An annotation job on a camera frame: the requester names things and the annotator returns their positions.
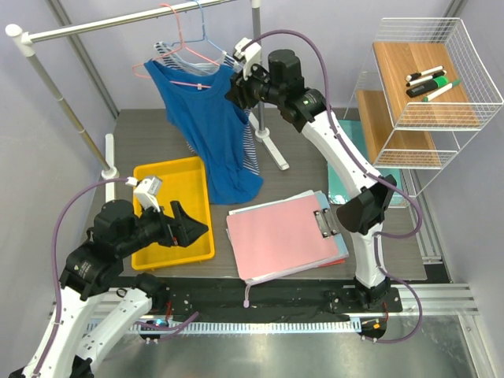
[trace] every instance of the marker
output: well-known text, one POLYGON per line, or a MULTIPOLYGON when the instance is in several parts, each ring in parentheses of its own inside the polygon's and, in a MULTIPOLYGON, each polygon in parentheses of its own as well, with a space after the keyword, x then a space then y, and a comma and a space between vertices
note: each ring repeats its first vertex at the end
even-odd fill
POLYGON ((447 74, 447 72, 445 70, 439 71, 439 72, 436 72, 434 75, 423 76, 420 79, 411 80, 410 82, 406 83, 406 86, 412 87, 413 85, 425 83, 426 81, 429 81, 430 79, 435 79, 436 77, 445 76, 446 74, 447 74))
POLYGON ((437 91, 432 92, 429 96, 425 96, 424 98, 422 98, 422 102, 432 101, 434 98, 438 97, 439 95, 442 95, 444 92, 449 91, 451 88, 456 87, 459 84, 460 79, 456 79, 453 83, 449 83, 444 87, 438 89, 437 91))
POLYGON ((435 89, 444 87, 447 84, 448 84, 447 77, 440 76, 436 77, 435 79, 426 81, 425 83, 422 83, 415 87, 411 87, 408 91, 406 91, 406 94, 409 95, 411 98, 417 97, 420 95, 425 95, 427 92, 434 91, 435 89))
POLYGON ((411 75, 408 75, 406 77, 406 81, 415 80, 415 79, 418 79, 420 76, 430 75, 430 74, 436 73, 438 71, 443 71, 442 65, 435 67, 433 69, 428 69, 427 71, 412 73, 411 75))

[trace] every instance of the clipboard clip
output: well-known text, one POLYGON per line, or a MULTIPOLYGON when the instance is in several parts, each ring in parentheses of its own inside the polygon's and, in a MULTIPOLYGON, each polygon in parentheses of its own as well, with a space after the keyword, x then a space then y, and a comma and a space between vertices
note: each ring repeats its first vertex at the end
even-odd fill
POLYGON ((321 230, 321 234, 324 239, 329 236, 336 236, 339 234, 336 219, 332 215, 331 209, 325 208, 322 210, 315 210, 313 211, 313 215, 315 216, 318 228, 321 230))

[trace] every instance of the pink hanger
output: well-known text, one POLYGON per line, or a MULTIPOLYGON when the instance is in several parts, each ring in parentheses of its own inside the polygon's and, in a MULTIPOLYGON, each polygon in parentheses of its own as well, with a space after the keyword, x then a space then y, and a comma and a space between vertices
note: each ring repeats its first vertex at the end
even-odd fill
MULTIPOLYGON (((206 61, 209 61, 210 63, 214 63, 215 65, 219 65, 215 61, 213 61, 211 59, 208 59, 207 57, 205 57, 205 56, 197 53, 196 51, 192 50, 191 48, 187 47, 187 44, 183 40, 182 28, 180 27, 179 14, 174 10, 174 8, 172 8, 172 6, 170 4, 161 4, 161 6, 168 6, 173 11, 173 13, 175 14, 176 24, 177 24, 177 27, 179 29, 180 47, 178 49, 171 50, 170 52, 168 52, 166 54, 162 54, 159 57, 154 58, 153 60, 156 61, 156 60, 162 59, 163 57, 166 57, 166 56, 168 56, 170 54, 176 53, 177 51, 181 51, 182 49, 185 49, 185 50, 189 51, 190 53, 193 53, 194 55, 196 55, 198 57, 201 57, 202 59, 205 59, 206 61)), ((136 69, 138 67, 141 67, 141 66, 143 66, 143 63, 138 63, 137 65, 133 66, 133 73, 135 74, 135 76, 141 77, 143 79, 150 79, 150 76, 142 75, 142 74, 136 72, 136 69)), ((170 80, 170 83, 174 83, 174 84, 178 84, 178 85, 187 85, 189 87, 197 87, 198 89, 210 88, 210 86, 203 85, 203 84, 200 84, 200 83, 197 83, 197 84, 194 84, 194 83, 184 83, 184 82, 181 82, 181 81, 174 81, 174 80, 170 80)))

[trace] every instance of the highlighter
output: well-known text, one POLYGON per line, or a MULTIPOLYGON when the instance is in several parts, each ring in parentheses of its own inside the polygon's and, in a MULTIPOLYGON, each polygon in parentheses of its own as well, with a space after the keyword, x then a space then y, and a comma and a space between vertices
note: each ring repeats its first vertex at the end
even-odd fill
POLYGON ((426 81, 416 87, 410 88, 406 91, 406 94, 412 97, 417 97, 424 95, 427 92, 434 91, 435 89, 441 88, 448 84, 448 79, 446 76, 436 77, 435 79, 426 81))

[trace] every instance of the pen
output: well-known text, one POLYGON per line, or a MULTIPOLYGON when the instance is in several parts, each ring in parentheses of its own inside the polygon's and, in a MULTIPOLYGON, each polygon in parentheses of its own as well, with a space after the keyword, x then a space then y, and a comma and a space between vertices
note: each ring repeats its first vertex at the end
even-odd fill
POLYGON ((427 71, 415 72, 415 73, 412 73, 411 75, 408 75, 406 77, 406 81, 415 80, 415 79, 418 79, 420 76, 430 75, 431 73, 435 73, 435 72, 442 71, 442 70, 443 70, 443 67, 442 67, 442 65, 440 65, 438 67, 434 67, 433 69, 428 69, 427 71))
POLYGON ((449 83, 449 84, 445 85, 444 87, 441 87, 437 91, 432 92, 430 95, 422 98, 422 102, 432 101, 434 98, 438 97, 439 95, 442 95, 444 92, 449 91, 453 87, 456 87, 457 85, 459 85, 459 83, 460 83, 460 79, 456 79, 454 82, 449 83))
POLYGON ((422 76, 420 79, 411 80, 410 82, 406 83, 406 86, 411 87, 413 85, 417 85, 417 84, 429 81, 430 79, 435 79, 436 77, 445 76, 446 74, 447 74, 447 72, 445 70, 443 70, 443 71, 436 72, 433 75, 422 76))

